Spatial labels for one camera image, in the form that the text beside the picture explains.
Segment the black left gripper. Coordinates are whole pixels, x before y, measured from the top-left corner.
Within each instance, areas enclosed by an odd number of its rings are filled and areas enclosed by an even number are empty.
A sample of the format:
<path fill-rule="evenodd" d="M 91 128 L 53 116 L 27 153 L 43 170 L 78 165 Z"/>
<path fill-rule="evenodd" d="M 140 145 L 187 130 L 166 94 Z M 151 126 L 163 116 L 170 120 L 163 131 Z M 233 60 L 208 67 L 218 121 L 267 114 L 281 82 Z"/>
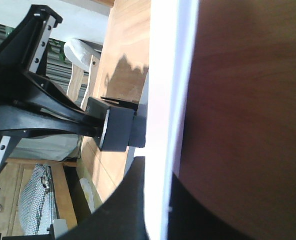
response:
<path fill-rule="evenodd" d="M 47 43 L 62 17 L 47 5 L 31 5 L 0 45 L 0 172 L 22 138 L 72 133 L 94 137 L 98 119 L 74 104 L 46 74 Z M 36 114 L 37 105 L 70 120 Z"/>

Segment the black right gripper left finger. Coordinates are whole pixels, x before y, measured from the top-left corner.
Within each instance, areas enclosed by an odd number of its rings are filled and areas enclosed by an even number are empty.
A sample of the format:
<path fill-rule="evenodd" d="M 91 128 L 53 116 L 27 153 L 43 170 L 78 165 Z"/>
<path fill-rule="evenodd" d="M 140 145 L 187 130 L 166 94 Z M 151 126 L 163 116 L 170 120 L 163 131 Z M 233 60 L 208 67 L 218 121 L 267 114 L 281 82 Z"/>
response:
<path fill-rule="evenodd" d="M 135 157 L 110 197 L 84 222 L 57 237 L 49 234 L 5 236 L 4 240 L 147 240 L 144 222 L 145 158 Z"/>

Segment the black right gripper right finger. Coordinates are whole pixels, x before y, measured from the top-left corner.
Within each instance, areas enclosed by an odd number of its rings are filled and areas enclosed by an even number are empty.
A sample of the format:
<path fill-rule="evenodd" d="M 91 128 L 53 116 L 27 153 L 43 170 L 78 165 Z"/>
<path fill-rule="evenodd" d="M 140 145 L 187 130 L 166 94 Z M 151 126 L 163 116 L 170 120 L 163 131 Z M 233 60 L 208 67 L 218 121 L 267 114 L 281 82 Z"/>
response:
<path fill-rule="evenodd" d="M 168 240 L 250 240 L 202 206 L 173 174 Z"/>

